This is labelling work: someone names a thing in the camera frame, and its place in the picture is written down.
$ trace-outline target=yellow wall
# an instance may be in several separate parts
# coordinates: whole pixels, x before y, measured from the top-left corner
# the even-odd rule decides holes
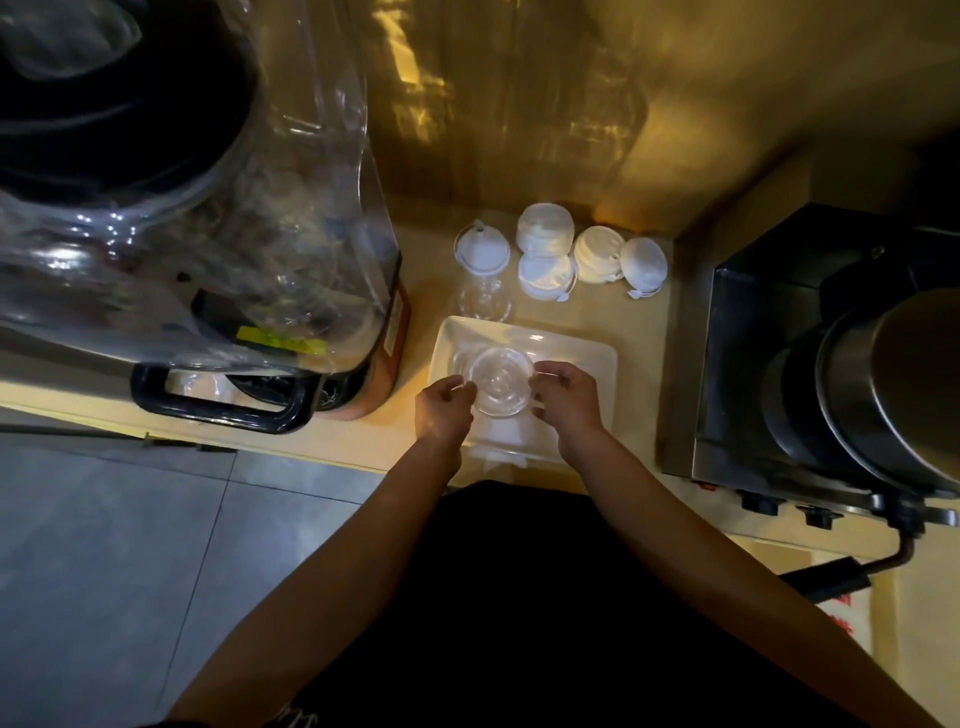
[[[941,723],[960,728],[960,529],[930,526],[896,582],[900,683]]]
[[[960,3],[348,0],[389,192],[676,233],[821,132],[960,121]]]

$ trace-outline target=gray tile floor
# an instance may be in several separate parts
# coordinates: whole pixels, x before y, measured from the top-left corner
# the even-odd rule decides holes
[[[0,435],[0,725],[159,720],[380,475]]]

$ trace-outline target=wooden countertop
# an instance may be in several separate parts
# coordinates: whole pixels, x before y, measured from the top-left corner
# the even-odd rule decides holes
[[[453,296],[460,271],[452,254],[456,233],[474,219],[500,229],[510,240],[516,216],[432,203],[393,199],[391,216],[403,253],[401,277],[410,295],[412,318],[394,393],[379,409],[352,422],[315,416],[301,430],[282,436],[204,425],[151,415],[131,401],[66,394],[41,387],[0,382],[0,405],[143,437],[179,439],[226,448],[319,460],[373,471],[386,471],[414,441],[413,400],[426,384],[440,322],[455,313]],[[664,250],[668,259],[672,250]],[[541,302],[523,295],[516,284],[519,251],[515,248],[504,280],[516,295],[511,323],[545,328],[611,345],[618,354],[617,405],[613,434],[648,467],[654,454],[663,348],[670,292],[632,300],[623,281],[602,285],[578,283],[565,303]],[[495,478],[523,485],[582,491],[579,477],[565,466],[532,463],[522,469],[485,463],[469,456],[455,482]],[[796,546],[877,557],[896,549],[896,536],[881,522],[845,518],[833,531],[804,524],[802,515],[784,507],[778,518],[748,513],[729,491],[709,493],[669,475],[662,481],[698,513],[730,533]]]

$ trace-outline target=person's arm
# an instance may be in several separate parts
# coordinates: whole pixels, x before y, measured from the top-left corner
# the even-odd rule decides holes
[[[936,726],[829,617],[701,519],[600,422],[596,382],[572,364],[538,362],[534,414],[604,519],[660,582],[726,632],[872,726]]]
[[[383,612],[460,468],[476,397],[476,385],[463,383],[449,376],[420,392],[417,442],[367,502],[230,632],[168,720],[263,725]]]

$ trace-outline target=white rectangular plate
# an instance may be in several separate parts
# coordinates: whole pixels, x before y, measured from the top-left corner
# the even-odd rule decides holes
[[[510,347],[533,361],[551,359],[576,364],[597,380],[600,417],[604,427],[613,424],[616,390],[616,351],[606,344],[576,339],[551,331],[497,324],[492,321],[450,316],[440,324],[437,345],[430,361],[429,383],[462,373],[462,362],[478,350]],[[513,417],[488,417],[473,410],[473,427],[464,445],[492,460],[524,465],[526,459],[563,462],[557,451],[557,433],[529,410]]]

